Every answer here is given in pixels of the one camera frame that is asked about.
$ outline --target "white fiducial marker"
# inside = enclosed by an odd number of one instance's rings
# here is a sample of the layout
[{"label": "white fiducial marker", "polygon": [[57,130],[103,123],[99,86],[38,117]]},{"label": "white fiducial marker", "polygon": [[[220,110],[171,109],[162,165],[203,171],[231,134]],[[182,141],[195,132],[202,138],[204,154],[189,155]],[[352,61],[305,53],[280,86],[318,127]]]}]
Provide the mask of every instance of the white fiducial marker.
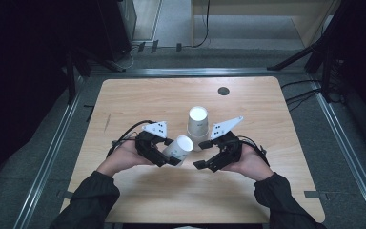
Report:
[{"label": "white fiducial marker", "polygon": [[214,140],[216,138],[221,137],[228,133],[233,127],[235,127],[239,122],[243,120],[243,116],[239,116],[237,118],[216,123],[213,125],[213,130],[211,131],[210,140]]},{"label": "white fiducial marker", "polygon": [[153,124],[143,126],[142,130],[162,138],[166,138],[168,135],[168,125],[166,121],[155,122]]}]

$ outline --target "table top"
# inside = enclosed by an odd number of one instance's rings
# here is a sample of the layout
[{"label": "table top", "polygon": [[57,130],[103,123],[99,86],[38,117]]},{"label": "table top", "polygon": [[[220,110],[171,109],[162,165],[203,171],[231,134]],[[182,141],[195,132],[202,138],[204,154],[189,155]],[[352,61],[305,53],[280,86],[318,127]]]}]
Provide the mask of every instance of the table top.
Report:
[{"label": "table top", "polygon": [[[229,89],[220,95],[218,89]],[[69,191],[105,159],[111,142],[142,120],[167,121],[168,138],[185,135],[189,110],[205,107],[210,129],[238,116],[232,131],[267,150],[272,169],[286,177],[299,204],[315,220],[325,215],[293,121],[274,77],[110,79],[103,83],[77,159]],[[160,150],[165,146],[158,144]],[[254,198],[254,181],[236,173],[196,170],[193,162],[218,153],[191,152],[181,167],[136,166],[114,176],[121,197],[106,221],[136,223],[265,223],[269,209]],[[69,204],[64,201],[63,208]]]}]

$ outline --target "wire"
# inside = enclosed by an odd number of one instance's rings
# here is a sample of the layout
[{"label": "wire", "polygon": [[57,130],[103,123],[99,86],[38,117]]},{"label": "wire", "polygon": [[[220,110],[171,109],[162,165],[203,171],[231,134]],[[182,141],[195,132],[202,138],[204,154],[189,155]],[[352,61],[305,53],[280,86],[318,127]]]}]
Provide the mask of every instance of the wire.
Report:
[{"label": "wire", "polygon": [[256,143],[254,143],[254,141],[253,141],[253,140],[251,140],[250,138],[248,138],[248,137],[246,137],[246,136],[244,136],[244,135],[238,135],[237,137],[245,138],[245,139],[247,139],[247,140],[251,141],[254,145],[256,144]]},{"label": "wire", "polygon": [[133,64],[134,64],[134,58],[133,58],[133,56],[132,56],[132,51],[133,51],[133,50],[138,49],[138,47],[139,47],[139,46],[135,46],[135,47],[133,47],[132,49],[130,49],[130,51],[129,51],[130,59],[132,60],[132,63],[131,63],[129,66],[127,66],[127,67],[121,66],[121,65],[117,64],[115,61],[112,61],[112,65],[114,65],[114,66],[115,66],[115,67],[117,67],[117,68],[124,69],[124,70],[127,70],[127,69],[129,69],[130,67],[132,67],[132,66],[133,66]]},{"label": "wire", "polygon": [[[204,11],[204,4],[203,3],[201,3],[201,9],[202,9],[202,11]],[[207,28],[207,24],[206,24],[206,21],[204,20],[204,14],[203,13],[201,13],[201,18],[203,19],[204,26]]]},{"label": "wire", "polygon": [[313,94],[308,95],[306,98],[303,98],[303,99],[298,103],[298,105],[296,105],[295,107],[293,107],[293,108],[290,110],[290,112],[291,112],[291,111],[293,111],[293,110],[295,110],[296,108],[298,108],[298,107],[299,107],[303,102],[305,102],[306,100],[310,99],[312,96],[314,96],[314,95],[316,95],[316,94],[318,94],[318,93],[313,93]]},{"label": "wire", "polygon": [[[130,48],[130,50],[127,51],[127,52],[131,52],[132,50],[134,50],[136,48],[139,48],[139,45],[132,45],[132,47]],[[114,60],[113,62],[118,62],[118,61],[122,60],[126,56],[126,53],[127,52],[123,52],[123,54],[120,57],[118,57],[118,59]]]},{"label": "wire", "polygon": [[[308,93],[308,94],[305,94],[305,95],[311,95],[311,94],[319,94],[320,92],[310,92],[310,93]],[[297,100],[295,100],[295,101],[292,101],[292,102],[289,102],[289,103],[287,103],[287,105],[289,106],[289,105],[291,105],[291,104],[293,104],[293,103],[296,103],[296,102],[299,102],[299,101],[301,101],[301,100],[303,100],[304,98],[299,98],[299,99],[297,99]]]},{"label": "wire", "polygon": [[260,146],[260,149],[257,147],[257,145],[256,145],[256,143],[254,143],[254,141],[252,141],[251,140],[251,142],[253,143],[250,143],[250,142],[248,142],[248,141],[243,141],[243,140],[241,140],[240,141],[242,144],[246,144],[246,145],[248,145],[248,146],[250,146],[250,147],[252,147],[256,152],[257,152],[257,155],[264,161],[264,162],[266,162],[266,164],[270,167],[270,164],[269,164],[269,161],[267,160],[267,158],[266,158],[266,151],[263,149],[263,147],[262,146]]},{"label": "wire", "polygon": [[124,133],[122,136],[120,136],[120,138],[118,138],[117,142],[120,142],[124,139],[124,137],[130,132],[132,131],[135,127],[141,125],[141,124],[144,124],[144,123],[150,123],[150,124],[154,124],[155,122],[154,121],[150,121],[150,120],[144,120],[144,121],[140,121],[136,124],[134,124],[133,126],[130,127],[130,129],[128,131],[126,131],[126,133]]},{"label": "wire", "polygon": [[315,93],[315,92],[320,93],[320,89],[313,89],[313,90],[310,90],[310,91],[308,91],[308,92],[306,92],[306,93],[299,94],[299,95],[296,95],[296,96],[291,97],[291,98],[287,98],[285,101],[286,101],[286,103],[288,103],[289,101],[291,101],[291,100],[293,100],[293,99],[300,98],[300,97],[302,97],[302,96],[305,96],[305,95],[308,95],[308,94],[311,94],[311,93]]},{"label": "wire", "polygon": [[307,82],[318,82],[318,83],[321,83],[322,81],[321,80],[313,80],[313,79],[310,79],[310,80],[302,80],[302,81],[296,81],[296,82],[292,82],[292,83],[288,83],[288,84],[284,84],[283,86],[281,86],[281,89],[287,87],[287,86],[290,86],[290,85],[294,85],[294,84],[300,84],[300,83],[307,83]]},{"label": "wire", "polygon": [[206,23],[207,31],[206,31],[206,36],[204,37],[204,40],[200,44],[192,46],[192,48],[198,48],[198,47],[202,46],[204,44],[204,42],[207,40],[208,33],[209,33],[209,17],[210,17],[210,0],[208,0],[208,4],[207,4],[207,23]]}]

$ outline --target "person's right hand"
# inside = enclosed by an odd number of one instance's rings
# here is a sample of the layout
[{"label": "person's right hand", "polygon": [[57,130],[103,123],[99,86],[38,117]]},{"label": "person's right hand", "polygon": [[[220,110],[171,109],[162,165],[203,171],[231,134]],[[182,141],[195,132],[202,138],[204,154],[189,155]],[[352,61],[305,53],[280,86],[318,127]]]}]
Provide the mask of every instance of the person's right hand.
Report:
[{"label": "person's right hand", "polygon": [[273,171],[257,152],[250,146],[242,144],[242,155],[238,162],[229,164],[222,171],[237,172],[245,177],[260,181],[271,177]]}]

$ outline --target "black stand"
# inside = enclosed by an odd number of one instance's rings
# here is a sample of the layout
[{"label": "black stand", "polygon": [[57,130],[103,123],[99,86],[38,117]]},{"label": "black stand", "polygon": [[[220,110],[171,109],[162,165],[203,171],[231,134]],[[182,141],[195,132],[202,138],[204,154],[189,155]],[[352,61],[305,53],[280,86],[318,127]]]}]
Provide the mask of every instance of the black stand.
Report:
[{"label": "black stand", "polygon": [[68,104],[71,104],[73,99],[76,96],[76,85],[75,85],[75,75],[73,72],[73,66],[76,67],[76,69],[79,71],[79,73],[82,76],[89,77],[91,75],[91,67],[86,61],[86,58],[89,58],[96,63],[102,65],[103,67],[109,69],[112,72],[115,73],[122,73],[125,72],[125,69],[120,69],[118,67],[113,66],[109,62],[102,60],[101,58],[97,57],[91,52],[88,52],[85,49],[81,48],[69,48],[69,51],[67,53],[67,78],[68,78]]},{"label": "black stand", "polygon": [[308,48],[305,48],[301,52],[296,53],[290,58],[284,60],[283,62],[274,65],[272,67],[267,67],[270,71],[279,71],[285,67],[296,62],[300,58],[306,56],[307,54],[312,54],[305,64],[305,71],[307,73],[316,73],[320,65],[323,63],[323,75],[322,75],[322,95],[325,97],[327,102],[330,102],[328,92],[329,92],[329,80],[331,77],[331,68],[333,60],[333,47],[338,39],[338,35],[341,33],[341,29],[346,26],[346,12],[349,10],[351,5],[350,0],[341,1],[333,19],[329,23],[328,28],[322,34],[322,36],[314,42]]}]

